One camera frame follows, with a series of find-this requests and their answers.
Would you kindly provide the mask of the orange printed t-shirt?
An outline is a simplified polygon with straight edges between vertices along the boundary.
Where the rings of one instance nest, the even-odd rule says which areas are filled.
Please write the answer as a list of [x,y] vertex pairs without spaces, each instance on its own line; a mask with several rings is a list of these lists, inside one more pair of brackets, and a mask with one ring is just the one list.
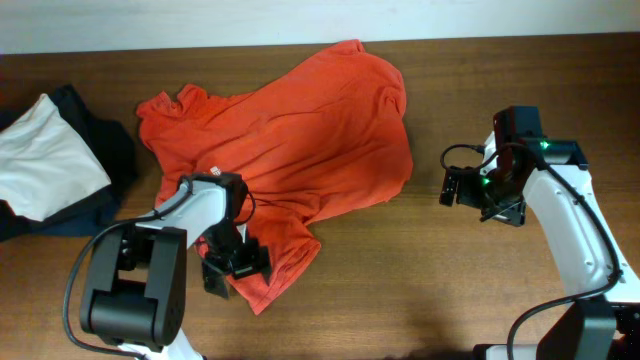
[[312,223],[401,192],[413,169],[406,105],[400,71],[349,40],[254,92],[221,97],[188,84],[136,113],[140,139],[163,171],[158,202],[191,173],[238,173],[247,183],[255,203],[243,215],[269,251],[272,274],[234,287],[260,313],[318,254]]

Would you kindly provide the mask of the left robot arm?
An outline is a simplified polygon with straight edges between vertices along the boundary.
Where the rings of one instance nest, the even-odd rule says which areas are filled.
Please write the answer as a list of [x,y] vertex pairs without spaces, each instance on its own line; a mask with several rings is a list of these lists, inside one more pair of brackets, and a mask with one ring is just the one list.
[[202,240],[205,288],[226,298],[226,278],[271,277],[269,252],[239,215],[252,200],[241,175],[194,173],[146,215],[118,221],[92,238],[73,265],[88,272],[79,310],[82,330],[102,354],[135,359],[198,359],[182,329],[187,251]]

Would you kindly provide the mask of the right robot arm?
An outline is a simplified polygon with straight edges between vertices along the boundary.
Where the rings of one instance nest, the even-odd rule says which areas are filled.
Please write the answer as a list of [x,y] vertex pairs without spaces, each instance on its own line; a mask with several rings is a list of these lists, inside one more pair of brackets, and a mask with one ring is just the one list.
[[566,292],[520,315],[505,343],[476,345],[473,358],[638,358],[639,278],[599,208],[579,144],[547,137],[537,107],[510,106],[473,149],[480,165],[443,166],[440,203],[514,227],[533,211]]

